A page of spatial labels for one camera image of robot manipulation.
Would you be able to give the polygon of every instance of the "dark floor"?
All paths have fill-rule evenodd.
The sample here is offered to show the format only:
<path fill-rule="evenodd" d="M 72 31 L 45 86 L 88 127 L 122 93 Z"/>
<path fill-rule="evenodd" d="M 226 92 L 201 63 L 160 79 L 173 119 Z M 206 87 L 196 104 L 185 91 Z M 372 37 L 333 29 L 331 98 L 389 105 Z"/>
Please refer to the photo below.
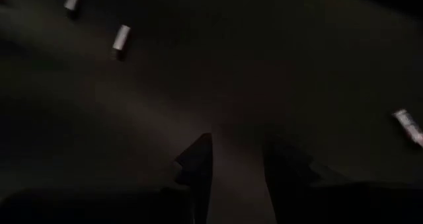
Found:
<path fill-rule="evenodd" d="M 273 222 L 259 145 L 246 142 L 263 125 L 352 180 L 423 180 L 423 154 L 389 117 L 407 108 L 423 121 L 414 14 L 375 0 L 84 0 L 72 22 L 64 0 L 8 2 L 0 196 L 161 183 L 212 131 L 213 190 L 232 201 L 212 197 L 211 213 L 243 204 L 234 218 Z M 109 56 L 121 24 L 133 28 L 124 63 Z"/>

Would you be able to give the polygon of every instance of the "dark background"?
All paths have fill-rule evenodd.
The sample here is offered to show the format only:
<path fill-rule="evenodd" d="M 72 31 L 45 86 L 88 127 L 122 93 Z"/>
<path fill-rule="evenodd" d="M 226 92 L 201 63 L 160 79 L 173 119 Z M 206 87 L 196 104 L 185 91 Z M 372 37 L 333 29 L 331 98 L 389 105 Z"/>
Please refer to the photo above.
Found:
<path fill-rule="evenodd" d="M 271 216 L 257 201 L 268 203 L 259 145 L 246 142 L 262 125 L 351 180 L 423 180 L 423 154 L 390 117 L 406 108 L 423 121 L 419 3 L 84 0 L 73 22 L 64 1 L 0 8 L 0 197 L 159 184 L 212 131 L 242 137 L 215 139 L 230 150 L 215 154 L 223 203 Z M 132 27 L 123 63 L 110 60 L 121 24 Z"/>

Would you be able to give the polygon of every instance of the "pavement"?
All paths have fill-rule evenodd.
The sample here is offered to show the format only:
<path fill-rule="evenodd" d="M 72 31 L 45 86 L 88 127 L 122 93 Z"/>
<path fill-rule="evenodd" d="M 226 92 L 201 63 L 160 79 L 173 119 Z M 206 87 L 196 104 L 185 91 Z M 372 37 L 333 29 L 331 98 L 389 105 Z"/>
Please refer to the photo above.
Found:
<path fill-rule="evenodd" d="M 260 144 L 246 141 L 267 125 L 351 180 L 423 180 L 423 154 L 390 118 L 423 121 L 418 17 L 374 0 L 84 0 L 71 21 L 65 0 L 7 1 L 0 196 L 159 184 L 213 132 L 213 222 L 232 207 L 227 220 L 274 222 Z M 110 60 L 121 24 L 122 63 Z"/>

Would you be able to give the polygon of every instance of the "floor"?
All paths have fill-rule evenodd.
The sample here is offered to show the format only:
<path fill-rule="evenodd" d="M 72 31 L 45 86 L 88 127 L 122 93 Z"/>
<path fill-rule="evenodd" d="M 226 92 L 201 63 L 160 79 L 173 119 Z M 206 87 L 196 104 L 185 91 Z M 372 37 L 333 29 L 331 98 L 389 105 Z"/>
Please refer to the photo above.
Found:
<path fill-rule="evenodd" d="M 246 141 L 268 126 L 351 180 L 423 180 L 423 154 L 390 117 L 406 108 L 423 121 L 422 21 L 403 9 L 375 0 L 84 0 L 72 22 L 64 0 L 8 2 L 0 196 L 162 183 L 162 170 L 211 131 L 213 190 L 271 223 L 260 145 Z M 121 24 L 133 28 L 122 63 L 110 60 Z"/>

